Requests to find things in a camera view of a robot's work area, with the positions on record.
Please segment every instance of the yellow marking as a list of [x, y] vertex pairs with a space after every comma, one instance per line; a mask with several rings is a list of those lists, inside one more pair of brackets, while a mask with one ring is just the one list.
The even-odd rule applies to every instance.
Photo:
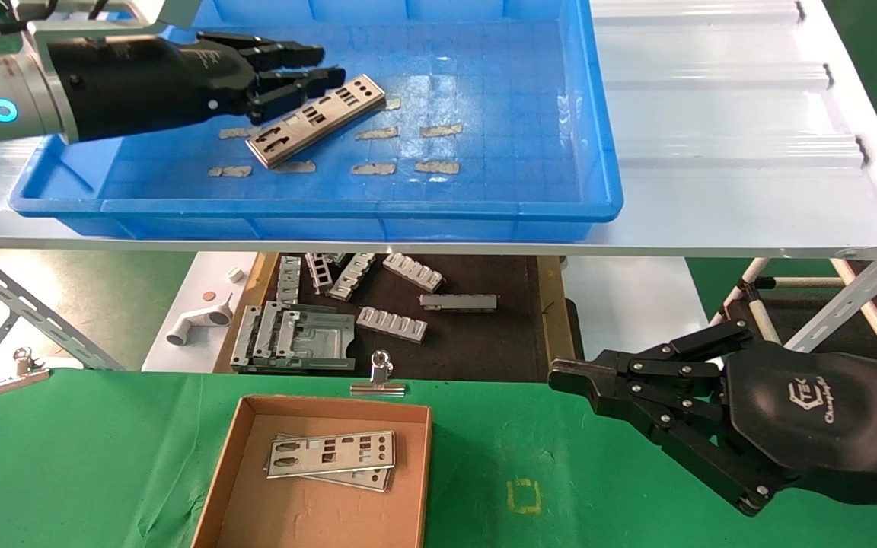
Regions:
[[509, 506], [509, 510], [518, 514], [534, 514], [539, 515], [543, 510], [540, 497], [540, 483], [530, 482], [529, 479], [522, 478], [515, 481], [518, 488], [533, 488], [534, 504], [533, 506], [516, 506], [516, 497], [514, 482], [505, 483], [505, 503]]

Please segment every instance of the logo on robotic hand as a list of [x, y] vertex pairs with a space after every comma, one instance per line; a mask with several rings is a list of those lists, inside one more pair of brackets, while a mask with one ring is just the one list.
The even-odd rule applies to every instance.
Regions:
[[797, 403], [801, 409], [811, 410], [818, 406], [826, 406], [824, 422], [834, 422], [834, 396], [831, 395], [831, 385], [823, 377], [816, 377], [815, 383], [811, 384], [806, 378], [794, 378], [794, 382], [787, 384], [790, 391], [790, 401]]

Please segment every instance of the blue led ring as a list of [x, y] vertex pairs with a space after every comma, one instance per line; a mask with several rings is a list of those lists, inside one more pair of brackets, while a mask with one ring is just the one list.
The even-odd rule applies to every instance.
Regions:
[[7, 98], [0, 98], [0, 122], [8, 124], [9, 122], [14, 122], [15, 118], [18, 118], [18, 107], [15, 106], [13, 101], [7, 100]]

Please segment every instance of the grid pattern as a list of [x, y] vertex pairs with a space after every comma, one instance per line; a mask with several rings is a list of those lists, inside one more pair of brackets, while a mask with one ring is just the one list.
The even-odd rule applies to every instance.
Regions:
[[[102, 198], [235, 198], [429, 202], [579, 201], [571, 112], [557, 21], [347, 27], [228, 28], [321, 44], [327, 64], [366, 73], [397, 110], [370, 113], [293, 160], [312, 174], [271, 174], [243, 139], [218, 138], [241, 118], [124, 139]], [[462, 123], [460, 135], [422, 139], [423, 126]], [[397, 126], [399, 138], [355, 140]], [[459, 174], [424, 174], [421, 160], [460, 163]], [[351, 166], [394, 162], [392, 176], [354, 176]], [[247, 165], [249, 177], [207, 177], [211, 167]]]

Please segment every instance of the blue plastic tray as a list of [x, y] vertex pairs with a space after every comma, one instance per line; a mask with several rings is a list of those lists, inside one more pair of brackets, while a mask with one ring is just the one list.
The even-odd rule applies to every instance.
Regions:
[[[320, 44], [327, 65], [366, 73], [397, 110], [380, 111], [272, 174], [236, 117], [129, 138], [46, 139], [11, 195], [15, 211], [77, 232], [129, 239], [570, 242], [612, 221], [622, 191], [588, 0], [203, 0], [192, 30]], [[460, 135], [419, 128], [463, 123]], [[397, 125], [400, 138], [355, 140]], [[420, 160], [461, 171], [422, 174]], [[392, 176], [351, 166], [397, 162]], [[249, 177], [208, 177], [253, 166]]]

